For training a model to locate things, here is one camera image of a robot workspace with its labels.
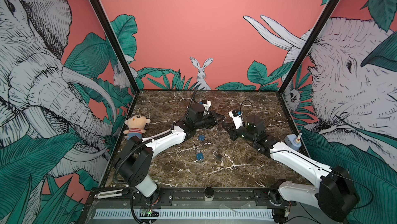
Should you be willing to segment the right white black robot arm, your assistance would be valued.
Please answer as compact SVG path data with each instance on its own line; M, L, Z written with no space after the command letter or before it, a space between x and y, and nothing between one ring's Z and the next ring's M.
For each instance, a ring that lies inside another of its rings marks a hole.
M233 122L222 121L221 125L231 140L243 138L249 141L259 153L286 165L311 183L308 186L281 181L276 185L277 199L311 205L335 222L347 222L347 216L360 197L346 169L317 162L266 134L263 120L255 115L246 121L241 116L234 116Z

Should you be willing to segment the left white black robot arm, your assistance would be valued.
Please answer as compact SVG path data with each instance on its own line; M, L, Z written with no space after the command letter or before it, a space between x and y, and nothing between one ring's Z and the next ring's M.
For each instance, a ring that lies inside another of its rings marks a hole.
M146 198L158 195L158 186L148 175L152 160L165 150L192 138L198 129L211 129L224 119L224 115L196 103L188 107L185 115L173 122L169 130L143 139L136 136L129 138L116 157L113 183L134 188Z

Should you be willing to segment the blue padlock near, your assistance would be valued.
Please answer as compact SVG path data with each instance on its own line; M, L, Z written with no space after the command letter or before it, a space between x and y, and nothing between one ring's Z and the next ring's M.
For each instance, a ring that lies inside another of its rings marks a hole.
M204 161L204 155L203 155L202 151L199 149L196 150L196 160L199 163L202 163Z

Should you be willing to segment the plush doll striped shirt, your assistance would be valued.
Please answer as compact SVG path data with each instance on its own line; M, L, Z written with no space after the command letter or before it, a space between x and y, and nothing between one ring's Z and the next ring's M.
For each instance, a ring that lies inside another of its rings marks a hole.
M127 125L127 129L123 131L127 140L132 137L142 138L142 135L146 133L145 127L151 122L150 119L143 115L134 115L127 119L124 124Z

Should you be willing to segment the white vented strip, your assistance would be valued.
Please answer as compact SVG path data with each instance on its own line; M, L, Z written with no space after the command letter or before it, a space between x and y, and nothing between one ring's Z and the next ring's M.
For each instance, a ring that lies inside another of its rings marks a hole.
M270 209L229 209L229 208L156 208L137 209L134 211L140 220L149 219L249 219L249 220L273 220ZM132 212L126 208L105 209L95 211L93 219L133 219Z

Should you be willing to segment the white clip tool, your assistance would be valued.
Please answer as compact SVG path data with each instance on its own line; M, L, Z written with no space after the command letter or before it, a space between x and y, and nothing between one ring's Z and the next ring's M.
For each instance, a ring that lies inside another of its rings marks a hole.
M123 190L110 190L97 193L94 198L95 199L106 199L106 198L113 198L113 197L120 197L123 195Z

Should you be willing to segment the black mounting rail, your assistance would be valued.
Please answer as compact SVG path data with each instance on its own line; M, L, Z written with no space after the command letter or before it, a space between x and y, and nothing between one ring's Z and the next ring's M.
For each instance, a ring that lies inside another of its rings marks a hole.
M130 200L138 206L171 206L176 201L204 201L205 188L159 188L151 197L145 197L142 193L134 193L130 188L122 189L120 197L106 198L117 200ZM282 207L297 202L319 208L320 194L318 189L309 185L290 184L285 182L280 189L270 188L213 188L215 191L213 201L254 201L257 206Z

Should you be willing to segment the black knob on rail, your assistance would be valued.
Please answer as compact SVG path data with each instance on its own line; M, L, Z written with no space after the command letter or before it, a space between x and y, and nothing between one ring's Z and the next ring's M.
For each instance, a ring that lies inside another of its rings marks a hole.
M213 201L215 191L212 187L206 187L204 189L204 200L205 201Z

